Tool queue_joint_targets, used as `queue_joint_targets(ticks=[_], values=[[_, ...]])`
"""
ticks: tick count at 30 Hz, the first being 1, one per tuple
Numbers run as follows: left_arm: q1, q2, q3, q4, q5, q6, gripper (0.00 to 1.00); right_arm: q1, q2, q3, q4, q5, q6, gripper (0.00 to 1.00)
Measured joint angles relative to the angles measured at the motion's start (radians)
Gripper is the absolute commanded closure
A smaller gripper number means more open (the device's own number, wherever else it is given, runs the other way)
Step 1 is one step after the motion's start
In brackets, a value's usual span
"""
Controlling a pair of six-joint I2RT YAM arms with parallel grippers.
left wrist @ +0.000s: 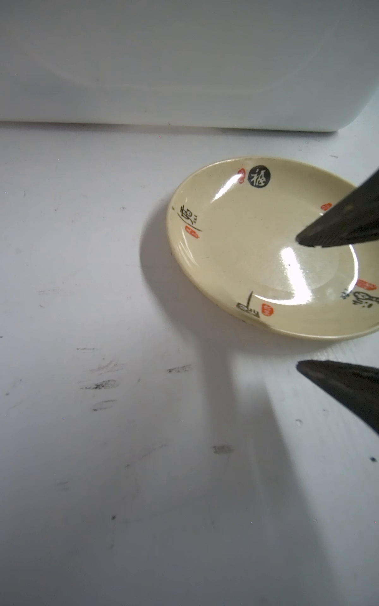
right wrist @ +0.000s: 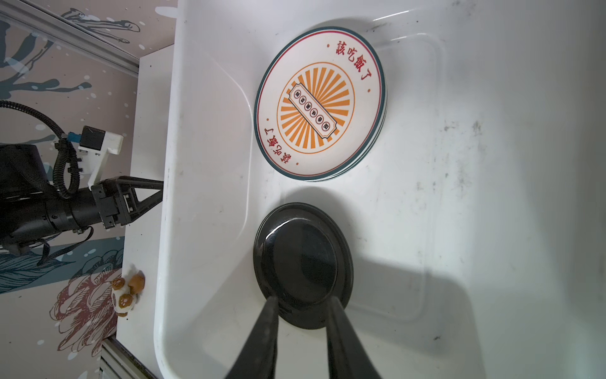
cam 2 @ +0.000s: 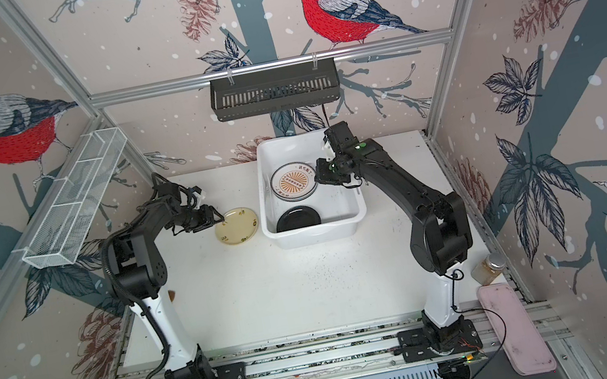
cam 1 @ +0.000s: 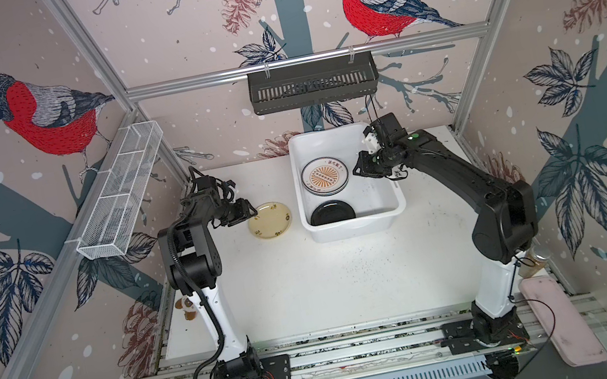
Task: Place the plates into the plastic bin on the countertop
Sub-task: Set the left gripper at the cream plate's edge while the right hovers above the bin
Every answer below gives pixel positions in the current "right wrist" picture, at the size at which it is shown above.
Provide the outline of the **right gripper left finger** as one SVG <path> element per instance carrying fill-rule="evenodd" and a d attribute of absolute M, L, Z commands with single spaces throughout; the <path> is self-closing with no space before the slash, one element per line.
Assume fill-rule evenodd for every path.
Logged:
<path fill-rule="evenodd" d="M 274 378 L 278 355 L 279 302 L 267 298 L 235 364 L 226 378 Z"/>

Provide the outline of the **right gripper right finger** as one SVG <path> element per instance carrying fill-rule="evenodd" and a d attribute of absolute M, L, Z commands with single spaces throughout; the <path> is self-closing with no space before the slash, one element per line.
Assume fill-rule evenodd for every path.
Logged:
<path fill-rule="evenodd" d="M 330 378 L 380 378 L 336 297 L 327 303 L 326 329 Z"/>

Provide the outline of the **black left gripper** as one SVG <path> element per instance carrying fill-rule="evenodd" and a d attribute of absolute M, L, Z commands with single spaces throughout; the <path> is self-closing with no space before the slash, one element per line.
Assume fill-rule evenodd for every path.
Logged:
<path fill-rule="evenodd" d="M 90 190 L 104 228 L 126 226 L 159 205 L 163 192 L 158 191 L 140 201 L 134 190 L 163 190 L 163 181 L 132 176 L 106 179 Z"/>

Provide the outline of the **black round plate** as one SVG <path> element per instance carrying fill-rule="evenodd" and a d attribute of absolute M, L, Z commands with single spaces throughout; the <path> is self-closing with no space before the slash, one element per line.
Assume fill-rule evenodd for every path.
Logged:
<path fill-rule="evenodd" d="M 265 298 L 278 299 L 279 316 L 307 330 L 325 327 L 328 300 L 346 307 L 354 286 L 347 239 L 321 209 L 291 202 L 273 209 L 253 244 L 253 266 Z"/>

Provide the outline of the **orange sunburst plate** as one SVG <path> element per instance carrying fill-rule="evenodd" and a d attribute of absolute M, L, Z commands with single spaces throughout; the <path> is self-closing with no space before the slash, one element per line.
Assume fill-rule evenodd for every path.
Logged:
<path fill-rule="evenodd" d="M 281 175 L 335 178 L 362 161 L 388 105 L 380 57 L 348 28 L 315 28 L 271 61 L 254 105 L 259 150 Z"/>
<path fill-rule="evenodd" d="M 347 164 L 347 166 L 345 166 L 343 169 L 339 170 L 335 174 L 329 176 L 328 180 L 333 179 L 333 178 L 337 178 L 340 175 L 344 175 L 345 173 L 347 173 L 351 169 L 353 169 L 355 166 L 357 166 L 359 163 L 361 163 L 361 161 L 363 161 L 364 158 L 366 158 L 366 156 L 370 153 L 370 150 L 372 149 L 372 147 L 377 142 L 378 137 L 380 136 L 380 133 L 381 133 L 381 131 L 383 129 L 383 125 L 384 125 L 384 122 L 385 122 L 385 118 L 386 118 L 387 112 L 388 112 L 388 96 L 385 96 L 384 103 L 383 103 L 383 110 L 382 110 L 382 113 L 380 115 L 380 119 L 378 121 L 376 129 L 374 130 L 374 132 L 372 134 L 372 138 L 369 141 L 369 143 L 366 145 L 366 147 L 358 155 L 356 155 L 355 159 L 352 162 L 350 162 L 349 164 Z"/>

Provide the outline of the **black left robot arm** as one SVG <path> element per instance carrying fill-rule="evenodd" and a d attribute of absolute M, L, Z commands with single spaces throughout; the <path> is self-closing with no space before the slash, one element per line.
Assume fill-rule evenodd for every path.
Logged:
<path fill-rule="evenodd" d="M 35 145 L 1 146 L 1 248 L 14 256 L 40 245 L 43 264 L 81 244 L 52 253 L 50 237 L 88 232 L 90 239 L 96 224 L 106 229 L 132 224 L 162 200 L 163 182 L 130 176 L 106 179 L 63 199 L 44 177 Z"/>

